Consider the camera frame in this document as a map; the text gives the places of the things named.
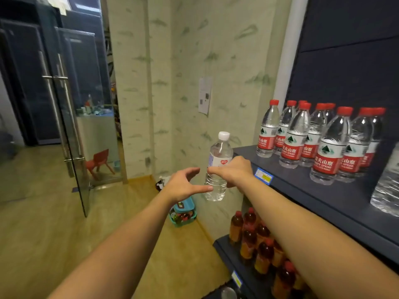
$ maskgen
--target left hand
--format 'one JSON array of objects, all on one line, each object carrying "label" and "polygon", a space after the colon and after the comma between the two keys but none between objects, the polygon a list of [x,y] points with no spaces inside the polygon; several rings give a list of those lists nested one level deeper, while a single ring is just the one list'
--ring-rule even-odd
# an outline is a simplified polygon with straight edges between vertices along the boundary
[{"label": "left hand", "polygon": [[166,195],[171,203],[183,201],[193,194],[213,191],[212,186],[192,185],[190,180],[199,173],[199,168],[187,168],[177,171],[167,182],[161,193]]}]

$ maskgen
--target shelf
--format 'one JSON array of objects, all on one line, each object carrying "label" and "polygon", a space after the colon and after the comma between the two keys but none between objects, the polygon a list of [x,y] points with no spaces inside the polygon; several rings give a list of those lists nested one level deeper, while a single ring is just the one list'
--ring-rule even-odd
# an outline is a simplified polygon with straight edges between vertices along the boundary
[{"label": "shelf", "polygon": [[399,218],[369,203],[365,180],[320,185],[310,179],[310,168],[284,168],[275,154],[270,158],[257,156],[256,145],[235,148],[234,155],[250,160],[254,172],[259,167],[273,175],[272,188],[399,265]]},{"label": "shelf", "polygon": [[241,291],[248,299],[274,298],[270,292],[275,275],[275,269],[272,266],[265,277],[256,278],[253,260],[250,265],[244,265],[240,259],[239,246],[233,247],[229,243],[228,235],[217,239],[213,243],[213,246],[229,271],[231,273],[236,271],[238,277],[243,282]]}]

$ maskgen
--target white paper notice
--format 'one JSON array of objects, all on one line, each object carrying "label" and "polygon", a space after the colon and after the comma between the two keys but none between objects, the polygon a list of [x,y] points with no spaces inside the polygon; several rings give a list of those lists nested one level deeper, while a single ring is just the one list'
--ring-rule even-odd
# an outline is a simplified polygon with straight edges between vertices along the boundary
[{"label": "white paper notice", "polygon": [[207,76],[199,79],[198,112],[208,115],[209,102],[211,100],[212,78]]}]

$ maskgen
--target blue box lid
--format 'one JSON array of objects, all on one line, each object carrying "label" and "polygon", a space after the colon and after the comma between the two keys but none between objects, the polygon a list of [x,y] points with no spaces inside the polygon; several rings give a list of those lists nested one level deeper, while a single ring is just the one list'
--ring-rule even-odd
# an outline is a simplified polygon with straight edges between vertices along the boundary
[{"label": "blue box lid", "polygon": [[173,206],[173,209],[176,213],[185,213],[191,210],[194,210],[195,205],[191,196],[181,202],[178,202]]}]

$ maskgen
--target right hand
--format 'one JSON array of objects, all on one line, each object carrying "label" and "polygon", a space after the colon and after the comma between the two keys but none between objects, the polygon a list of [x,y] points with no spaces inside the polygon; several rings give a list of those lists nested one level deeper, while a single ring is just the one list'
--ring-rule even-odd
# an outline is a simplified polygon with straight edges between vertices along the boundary
[{"label": "right hand", "polygon": [[227,181],[227,187],[236,186],[240,188],[239,182],[243,177],[253,176],[251,162],[242,156],[236,156],[226,166],[209,167],[209,174],[216,174]]}]

